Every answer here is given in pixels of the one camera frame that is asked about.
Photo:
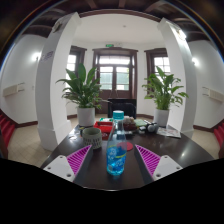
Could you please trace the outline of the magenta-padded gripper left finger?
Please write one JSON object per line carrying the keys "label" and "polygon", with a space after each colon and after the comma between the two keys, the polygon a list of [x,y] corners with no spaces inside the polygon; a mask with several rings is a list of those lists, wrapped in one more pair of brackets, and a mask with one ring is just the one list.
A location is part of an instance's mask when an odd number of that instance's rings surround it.
{"label": "magenta-padded gripper left finger", "polygon": [[91,145],[85,146],[68,156],[59,155],[44,167],[45,171],[73,183],[80,183],[93,155]]}

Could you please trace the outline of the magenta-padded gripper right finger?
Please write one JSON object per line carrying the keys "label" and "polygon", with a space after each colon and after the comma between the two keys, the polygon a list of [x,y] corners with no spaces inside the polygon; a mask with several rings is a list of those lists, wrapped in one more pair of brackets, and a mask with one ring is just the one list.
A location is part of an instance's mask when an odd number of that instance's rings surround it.
{"label": "magenta-padded gripper right finger", "polygon": [[135,146],[134,155],[144,182],[159,180],[182,169],[182,167],[168,155],[159,156],[140,145]]}

